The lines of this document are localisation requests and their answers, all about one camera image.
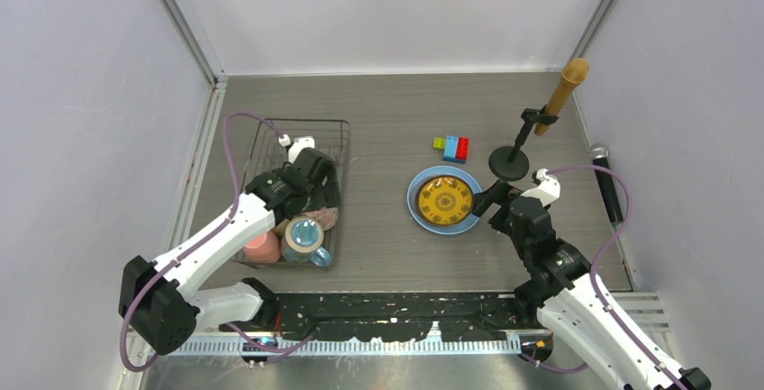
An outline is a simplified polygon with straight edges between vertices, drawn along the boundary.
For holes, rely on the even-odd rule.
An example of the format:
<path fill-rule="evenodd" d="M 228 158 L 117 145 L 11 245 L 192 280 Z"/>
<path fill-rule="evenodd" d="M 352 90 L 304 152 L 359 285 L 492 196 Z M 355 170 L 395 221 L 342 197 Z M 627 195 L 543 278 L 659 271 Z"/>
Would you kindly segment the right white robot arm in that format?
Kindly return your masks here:
<path fill-rule="evenodd" d="M 683 367 L 658 346 L 615 301 L 581 252 L 552 226 L 559 198 L 555 174 L 540 169 L 524 192 L 498 180 L 475 195 L 472 213 L 498 205 L 489 225 L 509 237 L 530 275 L 514 291 L 514 315 L 568 344 L 613 389 L 709 389 L 698 367 Z"/>

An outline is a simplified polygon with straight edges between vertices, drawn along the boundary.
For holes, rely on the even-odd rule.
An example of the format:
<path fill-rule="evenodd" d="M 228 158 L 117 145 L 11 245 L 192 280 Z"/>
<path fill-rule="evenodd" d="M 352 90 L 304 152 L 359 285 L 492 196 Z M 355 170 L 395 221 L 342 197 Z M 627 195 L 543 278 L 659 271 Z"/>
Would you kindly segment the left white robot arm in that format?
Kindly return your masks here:
<path fill-rule="evenodd" d="M 286 162 L 256 175 L 231 207 L 172 250 L 123 269 L 119 314 L 160 356 L 180 348 L 197 330 L 246 322 L 256 331 L 276 320 L 275 294 L 254 277 L 224 288 L 202 284 L 244 246 L 284 220 L 337 207 L 335 161 L 295 141 Z"/>

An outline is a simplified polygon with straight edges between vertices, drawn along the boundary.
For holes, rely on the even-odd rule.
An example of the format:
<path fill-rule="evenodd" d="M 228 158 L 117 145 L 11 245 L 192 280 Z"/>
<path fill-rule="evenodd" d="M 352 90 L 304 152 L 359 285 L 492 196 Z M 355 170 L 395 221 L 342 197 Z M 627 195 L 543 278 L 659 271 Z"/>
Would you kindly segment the black base bar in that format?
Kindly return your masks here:
<path fill-rule="evenodd" d="M 279 315 L 265 327 L 239 322 L 244 331 L 277 331 L 287 340 L 420 341 L 440 334 L 448 342 L 500 340 L 503 335 L 547 339 L 514 299 L 499 292 L 282 293 Z"/>

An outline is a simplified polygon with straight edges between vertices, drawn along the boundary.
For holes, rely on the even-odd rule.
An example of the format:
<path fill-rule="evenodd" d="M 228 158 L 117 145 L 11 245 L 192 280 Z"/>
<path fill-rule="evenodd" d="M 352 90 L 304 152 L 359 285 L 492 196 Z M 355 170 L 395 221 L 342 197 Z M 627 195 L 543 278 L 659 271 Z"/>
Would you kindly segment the pink ghost pattern mug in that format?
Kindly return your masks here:
<path fill-rule="evenodd" d="M 336 226 L 339 221 L 340 210 L 338 207 L 324 207 L 302 213 L 302 216 L 316 221 L 324 231 L 329 231 Z"/>

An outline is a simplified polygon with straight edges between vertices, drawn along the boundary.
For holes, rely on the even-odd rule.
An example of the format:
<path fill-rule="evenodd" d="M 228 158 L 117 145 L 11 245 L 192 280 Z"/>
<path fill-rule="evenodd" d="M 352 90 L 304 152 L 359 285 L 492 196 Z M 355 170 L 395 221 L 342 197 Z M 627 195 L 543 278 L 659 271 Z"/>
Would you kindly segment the black microphone stand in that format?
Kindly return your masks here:
<path fill-rule="evenodd" d="M 549 114 L 543 112 L 542 109 L 532 108 L 524 109 L 521 118 L 523 126 L 518 131 L 514 144 L 494 149 L 488 159 L 489 169 L 494 176 L 507 182 L 524 178 L 530 170 L 530 161 L 522 151 L 522 146 L 530 136 L 532 129 L 536 125 L 550 126 L 558 120 L 556 114 Z"/>

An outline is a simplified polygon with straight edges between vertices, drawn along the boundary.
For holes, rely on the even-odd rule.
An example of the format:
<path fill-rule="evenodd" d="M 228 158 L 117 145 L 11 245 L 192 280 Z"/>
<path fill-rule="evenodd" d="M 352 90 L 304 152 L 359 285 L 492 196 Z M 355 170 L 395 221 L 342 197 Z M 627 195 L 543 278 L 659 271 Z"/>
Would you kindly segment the light blue plate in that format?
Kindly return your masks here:
<path fill-rule="evenodd" d="M 413 219 L 425 230 L 446 236 L 472 229 L 479 217 L 472 213 L 482 186 L 468 172 L 453 166 L 434 166 L 417 174 L 405 202 Z"/>

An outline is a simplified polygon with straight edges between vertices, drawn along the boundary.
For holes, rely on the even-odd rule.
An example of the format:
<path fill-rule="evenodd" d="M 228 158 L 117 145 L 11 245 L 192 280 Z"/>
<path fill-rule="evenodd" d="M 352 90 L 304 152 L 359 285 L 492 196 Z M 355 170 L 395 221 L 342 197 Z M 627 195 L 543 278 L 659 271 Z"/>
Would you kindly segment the plain pink cup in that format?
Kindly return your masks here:
<path fill-rule="evenodd" d="M 274 263 L 281 258 L 280 241 L 272 231 L 267 231 L 247 243 L 243 248 L 244 258 L 256 263 Z"/>

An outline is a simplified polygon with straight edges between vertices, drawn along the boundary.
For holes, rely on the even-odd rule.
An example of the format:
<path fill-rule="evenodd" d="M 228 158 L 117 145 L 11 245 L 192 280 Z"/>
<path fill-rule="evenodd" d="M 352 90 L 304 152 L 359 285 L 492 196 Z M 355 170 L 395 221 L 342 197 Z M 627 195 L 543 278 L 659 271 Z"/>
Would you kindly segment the yellow green toy brick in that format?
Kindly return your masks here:
<path fill-rule="evenodd" d="M 440 137 L 434 138 L 433 142 L 432 142 L 432 147 L 435 150 L 445 150 L 446 139 L 445 138 L 440 138 Z"/>

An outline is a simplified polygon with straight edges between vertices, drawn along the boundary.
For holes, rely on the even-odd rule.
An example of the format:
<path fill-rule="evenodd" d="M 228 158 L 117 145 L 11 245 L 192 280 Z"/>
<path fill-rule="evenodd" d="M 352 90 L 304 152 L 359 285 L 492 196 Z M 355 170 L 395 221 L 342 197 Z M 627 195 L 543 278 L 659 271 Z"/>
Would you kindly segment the beige cup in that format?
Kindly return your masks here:
<path fill-rule="evenodd" d="M 282 239 L 286 233 L 287 226 L 291 222 L 290 219 L 284 219 L 277 224 L 271 231 L 279 238 Z"/>

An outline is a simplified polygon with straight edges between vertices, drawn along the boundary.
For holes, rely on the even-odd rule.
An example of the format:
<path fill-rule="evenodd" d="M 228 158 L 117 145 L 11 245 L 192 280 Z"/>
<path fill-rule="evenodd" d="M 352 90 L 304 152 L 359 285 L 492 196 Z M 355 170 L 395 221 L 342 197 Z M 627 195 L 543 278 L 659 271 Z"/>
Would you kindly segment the yellow patterned plate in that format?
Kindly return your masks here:
<path fill-rule="evenodd" d="M 473 190 L 461 178 L 428 178 L 414 195 L 414 209 L 427 224 L 449 227 L 466 220 L 472 211 Z"/>

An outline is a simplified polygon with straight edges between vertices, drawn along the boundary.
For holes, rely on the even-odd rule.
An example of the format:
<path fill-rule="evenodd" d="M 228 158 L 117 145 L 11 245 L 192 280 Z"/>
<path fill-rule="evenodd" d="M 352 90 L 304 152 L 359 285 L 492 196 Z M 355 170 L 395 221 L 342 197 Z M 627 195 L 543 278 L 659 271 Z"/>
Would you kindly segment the gold microphone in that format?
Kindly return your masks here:
<path fill-rule="evenodd" d="M 583 58 L 573 58 L 560 72 L 559 83 L 555 87 L 548 102 L 542 107 L 545 117 L 557 117 L 574 90 L 587 78 L 589 62 Z"/>

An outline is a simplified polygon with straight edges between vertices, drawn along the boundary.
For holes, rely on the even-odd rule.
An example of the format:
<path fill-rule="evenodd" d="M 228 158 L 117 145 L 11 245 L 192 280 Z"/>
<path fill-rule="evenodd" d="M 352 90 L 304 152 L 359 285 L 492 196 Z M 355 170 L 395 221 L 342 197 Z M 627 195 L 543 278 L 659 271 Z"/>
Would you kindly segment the blue beige mug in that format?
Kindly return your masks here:
<path fill-rule="evenodd" d="M 333 263 L 333 255 L 324 247 L 324 240 L 324 229 L 318 221 L 304 216 L 295 218 L 284 230 L 281 258 L 287 263 L 312 263 L 327 268 Z"/>

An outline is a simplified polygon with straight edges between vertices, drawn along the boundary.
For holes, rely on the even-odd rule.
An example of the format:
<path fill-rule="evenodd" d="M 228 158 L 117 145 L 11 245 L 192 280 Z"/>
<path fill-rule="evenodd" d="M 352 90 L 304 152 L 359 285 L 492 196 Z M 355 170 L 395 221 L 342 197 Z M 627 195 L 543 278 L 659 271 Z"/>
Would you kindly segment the red toy brick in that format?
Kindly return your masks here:
<path fill-rule="evenodd" d="M 459 137 L 457 149 L 455 152 L 455 159 L 466 161 L 468 159 L 468 154 L 469 154 L 469 138 Z"/>

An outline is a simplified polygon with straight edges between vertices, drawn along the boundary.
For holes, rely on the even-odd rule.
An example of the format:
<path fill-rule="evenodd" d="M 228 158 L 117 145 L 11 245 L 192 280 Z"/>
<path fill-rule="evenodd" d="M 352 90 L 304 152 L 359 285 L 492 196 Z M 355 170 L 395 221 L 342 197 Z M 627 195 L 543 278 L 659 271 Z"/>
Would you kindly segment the black microphone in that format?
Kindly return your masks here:
<path fill-rule="evenodd" d="M 601 144 L 593 145 L 589 149 L 589 157 L 594 166 L 610 168 L 608 148 Z M 595 170 L 596 182 L 603 199 L 607 217 L 612 225 L 623 222 L 623 211 L 620 206 L 618 194 L 613 177 L 604 171 Z"/>

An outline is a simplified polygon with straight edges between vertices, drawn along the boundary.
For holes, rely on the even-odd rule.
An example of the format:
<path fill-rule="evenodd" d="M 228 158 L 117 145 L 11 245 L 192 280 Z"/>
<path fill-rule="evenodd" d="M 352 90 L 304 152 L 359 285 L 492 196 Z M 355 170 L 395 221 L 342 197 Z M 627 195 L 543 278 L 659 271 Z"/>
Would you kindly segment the blue toy brick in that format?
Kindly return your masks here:
<path fill-rule="evenodd" d="M 465 164 L 467 161 L 461 161 L 455 159 L 455 152 L 458 145 L 458 138 L 462 136 L 449 135 L 446 139 L 445 150 L 442 151 L 442 159 L 447 162 Z"/>

